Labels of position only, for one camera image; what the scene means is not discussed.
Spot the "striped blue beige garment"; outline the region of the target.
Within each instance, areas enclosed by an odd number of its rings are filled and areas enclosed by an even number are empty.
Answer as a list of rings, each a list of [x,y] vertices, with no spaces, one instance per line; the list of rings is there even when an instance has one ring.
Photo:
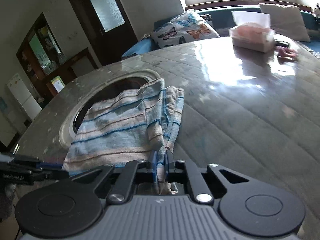
[[[124,167],[157,151],[158,194],[177,194],[165,180],[164,155],[174,151],[184,106],[184,90],[166,86],[163,78],[112,99],[95,103],[85,114],[62,168],[79,174],[104,164]]]

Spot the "white refrigerator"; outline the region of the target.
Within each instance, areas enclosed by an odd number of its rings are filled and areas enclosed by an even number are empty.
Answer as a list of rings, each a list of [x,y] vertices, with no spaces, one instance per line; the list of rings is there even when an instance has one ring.
[[[20,106],[23,108],[29,119],[33,121],[42,111],[42,108],[33,97],[18,73],[16,73],[7,82],[7,87]]]

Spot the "dark wooden cabinet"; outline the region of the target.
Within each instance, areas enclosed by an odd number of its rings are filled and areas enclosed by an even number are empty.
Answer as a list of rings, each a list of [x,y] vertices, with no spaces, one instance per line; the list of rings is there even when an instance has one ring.
[[[34,22],[16,56],[36,89],[36,100],[41,106],[48,104],[77,77],[98,69],[88,48],[65,57],[44,14]]]

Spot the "quilted star table cover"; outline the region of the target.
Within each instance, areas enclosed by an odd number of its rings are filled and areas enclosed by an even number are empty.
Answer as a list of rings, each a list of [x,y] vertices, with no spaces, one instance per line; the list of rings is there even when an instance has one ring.
[[[319,60],[297,43],[295,62],[234,48],[228,37],[155,50],[69,83],[19,140],[19,153],[60,163],[59,130],[97,87],[139,70],[184,89],[178,158],[218,163],[297,194],[304,239],[319,239]]]

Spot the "blue sofa bench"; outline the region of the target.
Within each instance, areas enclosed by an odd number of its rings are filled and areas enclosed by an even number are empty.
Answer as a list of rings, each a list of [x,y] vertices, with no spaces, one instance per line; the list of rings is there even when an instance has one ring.
[[[228,29],[235,26],[232,16],[233,11],[261,12],[259,6],[237,6],[198,10],[197,13],[201,16],[210,15],[213,28],[221,37],[226,37],[229,35]],[[311,12],[302,10],[300,13],[311,40],[310,43],[304,42],[304,44],[315,51],[319,51],[319,18],[314,16]],[[146,37],[127,50],[121,58],[125,59],[157,49],[159,49],[159,46],[153,39],[151,37]]]

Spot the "butterfly print pillow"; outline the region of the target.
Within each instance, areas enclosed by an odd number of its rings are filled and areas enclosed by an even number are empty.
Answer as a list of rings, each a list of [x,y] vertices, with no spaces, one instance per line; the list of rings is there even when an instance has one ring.
[[[218,37],[220,35],[216,30],[193,9],[174,17],[151,33],[159,48]]]

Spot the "white tissue box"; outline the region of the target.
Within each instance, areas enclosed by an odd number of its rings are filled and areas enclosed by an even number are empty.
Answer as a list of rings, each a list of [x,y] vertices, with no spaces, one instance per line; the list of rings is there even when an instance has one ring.
[[[250,11],[233,11],[235,26],[229,29],[233,46],[266,53],[276,42],[275,31],[271,29],[269,14]]]

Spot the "dark wooden door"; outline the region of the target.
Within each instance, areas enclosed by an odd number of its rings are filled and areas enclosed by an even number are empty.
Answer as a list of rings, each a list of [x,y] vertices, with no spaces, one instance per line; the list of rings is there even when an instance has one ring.
[[[118,62],[137,43],[120,0],[69,0],[99,62]]]

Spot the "pink cloth item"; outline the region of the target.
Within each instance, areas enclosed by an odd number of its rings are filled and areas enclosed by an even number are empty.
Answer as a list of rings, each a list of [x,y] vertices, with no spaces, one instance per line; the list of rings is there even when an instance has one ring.
[[[295,61],[298,53],[288,47],[276,46],[277,57],[285,61]]]

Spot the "black remote control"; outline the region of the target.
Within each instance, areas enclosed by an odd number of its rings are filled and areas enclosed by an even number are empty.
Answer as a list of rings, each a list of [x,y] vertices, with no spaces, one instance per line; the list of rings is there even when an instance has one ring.
[[[282,41],[282,40],[279,40],[279,39],[274,39],[275,41],[275,45],[276,47],[284,47],[284,48],[289,48],[290,47],[290,44],[289,42],[286,42],[286,41]]]

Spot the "beige cushion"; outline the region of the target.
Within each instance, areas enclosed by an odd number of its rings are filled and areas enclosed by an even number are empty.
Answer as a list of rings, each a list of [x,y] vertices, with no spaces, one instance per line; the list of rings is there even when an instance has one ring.
[[[300,9],[294,5],[259,3],[262,13],[270,15],[271,28],[295,41],[310,42]]]

